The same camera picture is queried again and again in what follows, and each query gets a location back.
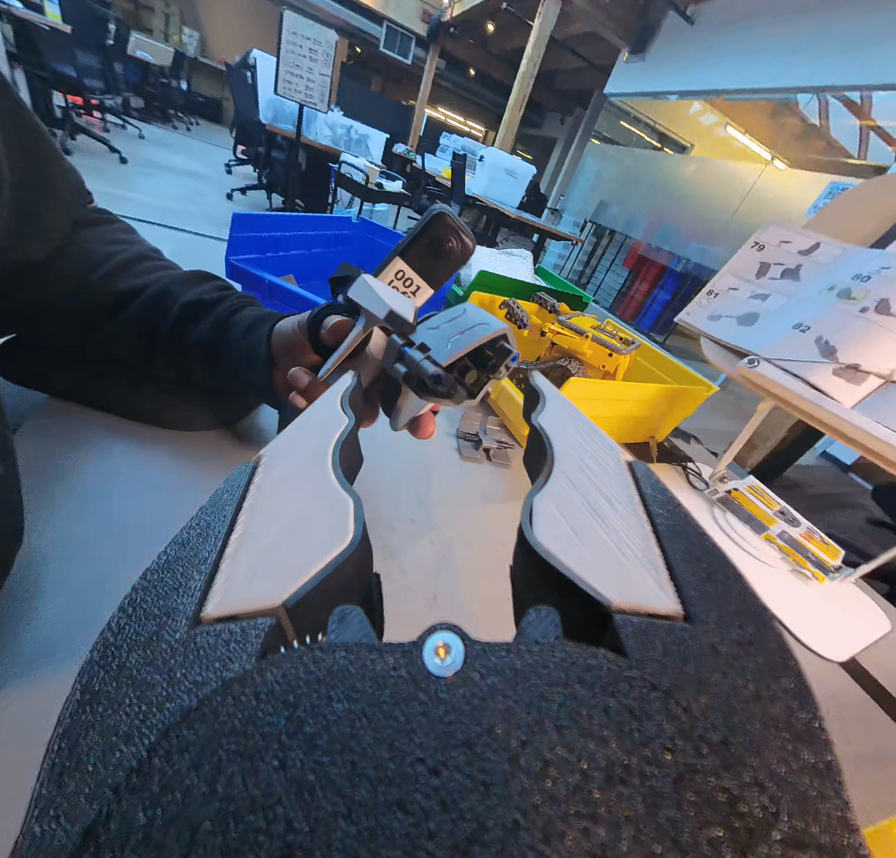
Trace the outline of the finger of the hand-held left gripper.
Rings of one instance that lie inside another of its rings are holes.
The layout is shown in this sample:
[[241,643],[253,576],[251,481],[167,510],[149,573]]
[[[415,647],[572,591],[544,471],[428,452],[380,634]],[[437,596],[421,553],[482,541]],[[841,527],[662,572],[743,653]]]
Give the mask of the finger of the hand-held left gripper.
[[426,397],[420,397],[396,380],[386,380],[382,389],[382,411],[392,431],[409,429],[410,424],[438,405]]
[[367,327],[383,326],[394,334],[409,336],[417,326],[418,309],[405,294],[361,274],[348,289],[348,306]]

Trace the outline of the grey toy joint assembly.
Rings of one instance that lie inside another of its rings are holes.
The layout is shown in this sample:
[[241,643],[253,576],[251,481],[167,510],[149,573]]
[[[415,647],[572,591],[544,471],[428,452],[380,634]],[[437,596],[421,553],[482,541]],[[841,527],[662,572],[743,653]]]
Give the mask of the grey toy joint assembly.
[[390,374],[399,398],[423,404],[476,404],[519,364],[513,328],[472,303],[427,316],[398,348]]

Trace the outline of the grey desk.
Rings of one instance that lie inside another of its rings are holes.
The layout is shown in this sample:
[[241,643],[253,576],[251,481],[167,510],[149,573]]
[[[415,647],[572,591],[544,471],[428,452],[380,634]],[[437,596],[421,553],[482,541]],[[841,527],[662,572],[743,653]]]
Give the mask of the grey desk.
[[467,640],[263,644],[196,619],[238,467],[199,508],[199,435],[113,458],[20,442],[25,539],[2,593],[11,856],[894,855],[894,724],[804,671],[746,583],[650,484],[687,621]]

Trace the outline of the person's left hand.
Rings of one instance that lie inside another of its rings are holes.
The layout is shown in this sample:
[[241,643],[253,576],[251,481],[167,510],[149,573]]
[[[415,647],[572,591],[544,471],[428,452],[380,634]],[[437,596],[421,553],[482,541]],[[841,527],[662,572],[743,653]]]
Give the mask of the person's left hand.
[[[279,402],[288,402],[297,411],[304,411],[328,388],[319,381],[316,373],[323,359],[312,348],[308,338],[309,313],[286,316],[273,328],[271,353],[273,363],[273,388]],[[343,316],[330,316],[322,323],[322,344],[340,346],[353,328],[353,321]],[[382,407],[381,398],[385,381],[377,379],[364,390],[364,411],[361,427],[373,425]],[[411,421],[407,432],[419,440],[429,440],[437,430],[438,411],[431,409]]]

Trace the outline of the white bubble wrap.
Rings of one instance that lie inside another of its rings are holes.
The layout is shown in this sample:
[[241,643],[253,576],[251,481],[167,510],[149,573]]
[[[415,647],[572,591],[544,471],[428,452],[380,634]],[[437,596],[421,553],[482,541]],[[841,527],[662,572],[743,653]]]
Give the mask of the white bubble wrap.
[[458,272],[456,283],[465,289],[482,272],[526,282],[540,281],[535,273],[532,252],[525,248],[476,246],[469,261]]

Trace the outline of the white storage box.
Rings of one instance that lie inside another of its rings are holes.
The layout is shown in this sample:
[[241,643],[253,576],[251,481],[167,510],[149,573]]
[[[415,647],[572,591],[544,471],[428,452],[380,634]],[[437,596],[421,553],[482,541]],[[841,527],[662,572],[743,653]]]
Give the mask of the white storage box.
[[496,147],[481,147],[465,192],[468,196],[516,209],[536,172],[536,166],[521,157]]

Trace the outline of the yellow toy tracked robot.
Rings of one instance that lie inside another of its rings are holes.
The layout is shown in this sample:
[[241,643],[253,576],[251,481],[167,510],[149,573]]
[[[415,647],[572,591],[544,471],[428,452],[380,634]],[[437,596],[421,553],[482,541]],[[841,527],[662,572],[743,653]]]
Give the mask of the yellow toy tracked robot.
[[621,381],[643,342],[594,315],[574,312],[545,292],[504,298],[497,314],[516,329],[519,363],[509,379],[524,390],[540,372],[560,388],[571,379]]

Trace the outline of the sticker sheet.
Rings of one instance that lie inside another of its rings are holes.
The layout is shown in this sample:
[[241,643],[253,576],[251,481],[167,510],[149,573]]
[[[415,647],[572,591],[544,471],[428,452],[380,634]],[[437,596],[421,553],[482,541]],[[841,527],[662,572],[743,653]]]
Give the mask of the sticker sheet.
[[703,494],[805,576],[828,583],[845,572],[845,550],[755,476],[723,475]]

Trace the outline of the parts bin rack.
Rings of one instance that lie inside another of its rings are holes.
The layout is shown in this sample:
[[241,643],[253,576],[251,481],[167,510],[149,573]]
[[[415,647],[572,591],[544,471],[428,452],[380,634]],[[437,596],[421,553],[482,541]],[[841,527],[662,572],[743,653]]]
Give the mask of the parts bin rack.
[[592,303],[641,335],[665,346],[677,317],[711,281],[714,271],[686,255],[589,222],[558,274]]

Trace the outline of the whiteboard sign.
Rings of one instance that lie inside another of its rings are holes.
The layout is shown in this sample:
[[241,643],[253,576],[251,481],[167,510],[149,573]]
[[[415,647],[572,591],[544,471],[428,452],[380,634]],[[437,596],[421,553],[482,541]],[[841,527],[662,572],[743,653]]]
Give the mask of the whiteboard sign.
[[287,136],[286,211],[324,214],[329,206],[330,168],[323,149],[303,142],[306,113],[330,110],[337,33],[303,15],[281,10],[274,94],[296,104],[293,134]]

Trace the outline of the white book stand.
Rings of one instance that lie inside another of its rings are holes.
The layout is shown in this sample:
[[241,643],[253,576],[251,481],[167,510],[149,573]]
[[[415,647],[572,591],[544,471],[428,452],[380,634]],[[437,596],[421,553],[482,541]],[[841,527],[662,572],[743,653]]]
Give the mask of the white book stand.
[[[808,224],[808,234],[832,237],[848,245],[876,250],[894,259],[894,173],[861,184],[836,197]],[[880,469],[894,474],[894,428],[847,408],[780,367],[777,361],[736,355],[708,345],[711,361],[762,398],[754,416],[717,462],[724,471],[738,451],[759,434],[767,417],[779,410],[855,450]],[[847,570],[835,583],[815,583],[792,569],[769,542],[686,482],[674,467],[656,464],[658,479],[719,546],[771,615],[804,647],[830,662],[844,664],[890,634],[892,622],[860,583],[862,575],[894,559],[894,550],[858,570]]]

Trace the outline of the black office chair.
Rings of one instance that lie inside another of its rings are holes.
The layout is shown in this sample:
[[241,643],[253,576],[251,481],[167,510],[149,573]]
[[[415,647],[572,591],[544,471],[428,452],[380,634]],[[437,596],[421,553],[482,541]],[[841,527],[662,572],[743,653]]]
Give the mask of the black office chair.
[[63,153],[71,155],[71,144],[83,135],[106,147],[120,164],[128,165],[129,159],[118,147],[93,125],[83,123],[84,118],[93,119],[98,114],[102,132],[108,132],[108,118],[113,118],[119,127],[132,127],[140,139],[145,138],[140,126],[126,118],[121,97],[109,83],[105,62],[96,53],[80,48],[73,35],[62,30],[39,32],[37,45],[48,86],[62,97],[59,122]]
[[226,78],[233,101],[232,157],[225,162],[225,171],[231,175],[237,167],[250,167],[256,176],[254,183],[234,187],[226,198],[234,194],[242,196],[262,191],[268,200],[268,208],[275,211],[275,196],[285,199],[288,186],[287,146],[281,136],[269,131],[263,124],[254,73],[244,62],[225,65]]

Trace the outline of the small grey bracket assembly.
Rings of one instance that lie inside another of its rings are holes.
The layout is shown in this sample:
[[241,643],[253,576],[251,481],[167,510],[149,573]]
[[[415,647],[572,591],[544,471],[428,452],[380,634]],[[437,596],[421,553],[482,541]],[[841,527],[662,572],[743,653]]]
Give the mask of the small grey bracket assembly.
[[479,411],[466,411],[463,414],[455,438],[461,459],[502,468],[512,466],[519,448],[498,417]]

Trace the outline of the thin wooden post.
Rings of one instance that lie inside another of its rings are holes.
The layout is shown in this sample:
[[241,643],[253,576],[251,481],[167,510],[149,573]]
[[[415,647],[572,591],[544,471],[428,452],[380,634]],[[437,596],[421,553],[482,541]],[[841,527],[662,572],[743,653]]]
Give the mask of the thin wooden post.
[[434,83],[435,74],[438,68],[438,61],[441,52],[439,40],[435,40],[429,47],[427,61],[421,77],[420,89],[417,100],[414,104],[414,112],[409,131],[407,145],[412,153],[416,153],[420,141],[420,135],[424,127],[424,118],[427,114],[427,105],[429,102],[431,90]]

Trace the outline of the thick wooden post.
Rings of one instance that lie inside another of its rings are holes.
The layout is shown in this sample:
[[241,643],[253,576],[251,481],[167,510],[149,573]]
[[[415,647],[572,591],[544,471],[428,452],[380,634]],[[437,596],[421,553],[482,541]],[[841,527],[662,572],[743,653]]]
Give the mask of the thick wooden post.
[[562,0],[540,0],[531,33],[514,78],[510,96],[496,134],[494,147],[511,154],[521,119],[532,94],[554,26],[563,7]]

